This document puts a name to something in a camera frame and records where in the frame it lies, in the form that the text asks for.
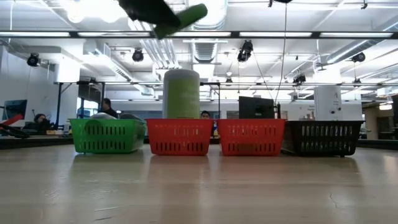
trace person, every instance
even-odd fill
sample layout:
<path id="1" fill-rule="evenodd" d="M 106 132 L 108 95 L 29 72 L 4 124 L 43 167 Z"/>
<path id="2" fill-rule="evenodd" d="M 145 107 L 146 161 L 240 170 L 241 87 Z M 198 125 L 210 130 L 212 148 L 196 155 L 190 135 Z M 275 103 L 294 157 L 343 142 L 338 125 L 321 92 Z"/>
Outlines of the person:
<path id="1" fill-rule="evenodd" d="M 118 113 L 115 110 L 112 109 L 111 100 L 110 99 L 105 98 L 102 101 L 101 107 L 102 107 L 102 113 L 106 113 L 108 115 L 111 115 L 112 117 L 118 118 Z"/>
<path id="2" fill-rule="evenodd" d="M 44 114 L 37 114 L 33 119 L 33 123 L 27 124 L 24 129 L 35 131 L 33 134 L 46 134 L 46 132 L 52 128 L 50 121 Z"/>
<path id="3" fill-rule="evenodd" d="M 202 111 L 202 112 L 200 113 L 200 118 L 201 118 L 201 119 L 210 119 L 210 113 L 209 113 L 209 111 Z"/>

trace red object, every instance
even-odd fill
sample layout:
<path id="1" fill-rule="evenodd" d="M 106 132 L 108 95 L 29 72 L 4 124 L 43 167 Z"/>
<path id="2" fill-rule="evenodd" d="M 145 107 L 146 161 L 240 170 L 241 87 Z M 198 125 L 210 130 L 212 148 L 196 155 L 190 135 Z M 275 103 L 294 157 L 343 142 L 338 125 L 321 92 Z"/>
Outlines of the red object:
<path id="1" fill-rule="evenodd" d="M 212 119 L 146 119 L 150 150 L 156 155 L 205 156 Z"/>
<path id="2" fill-rule="evenodd" d="M 220 119 L 217 121 L 224 156 L 278 156 L 284 119 Z"/>
<path id="3" fill-rule="evenodd" d="M 13 118 L 8 119 L 7 121 L 3 122 L 2 124 L 10 126 L 10 125 L 14 124 L 15 122 L 22 120 L 22 119 L 24 119 L 24 117 L 21 114 L 19 114 Z"/>

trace table surface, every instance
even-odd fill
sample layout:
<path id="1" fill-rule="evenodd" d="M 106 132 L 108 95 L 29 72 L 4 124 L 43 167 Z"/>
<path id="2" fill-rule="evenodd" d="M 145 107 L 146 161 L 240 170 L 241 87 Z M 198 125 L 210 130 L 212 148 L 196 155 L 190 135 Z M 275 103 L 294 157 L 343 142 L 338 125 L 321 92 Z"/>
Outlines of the table surface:
<path id="1" fill-rule="evenodd" d="M 397 223 L 398 154 L 351 157 L 0 151 L 1 223 Z"/>

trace green cylinder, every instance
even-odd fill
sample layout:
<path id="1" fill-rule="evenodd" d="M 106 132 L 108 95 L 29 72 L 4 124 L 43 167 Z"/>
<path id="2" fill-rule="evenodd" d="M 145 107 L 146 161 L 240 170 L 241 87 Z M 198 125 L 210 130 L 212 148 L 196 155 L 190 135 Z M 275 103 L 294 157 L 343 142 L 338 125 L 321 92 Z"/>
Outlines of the green cylinder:
<path id="1" fill-rule="evenodd" d="M 200 117 L 200 76 L 186 69 L 169 70 L 164 75 L 163 118 Z"/>

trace computer monitor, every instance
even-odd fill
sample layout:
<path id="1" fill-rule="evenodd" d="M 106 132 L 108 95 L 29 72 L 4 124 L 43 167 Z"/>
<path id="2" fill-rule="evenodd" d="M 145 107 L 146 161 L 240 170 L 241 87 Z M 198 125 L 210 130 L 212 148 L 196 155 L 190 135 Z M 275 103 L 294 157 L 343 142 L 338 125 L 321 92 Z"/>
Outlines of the computer monitor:
<path id="1" fill-rule="evenodd" d="M 8 100 L 4 102 L 2 119 L 7 120 L 17 115 L 22 115 L 25 119 L 27 100 Z"/>
<path id="2" fill-rule="evenodd" d="M 274 119 L 274 100 L 239 97 L 239 119 Z"/>

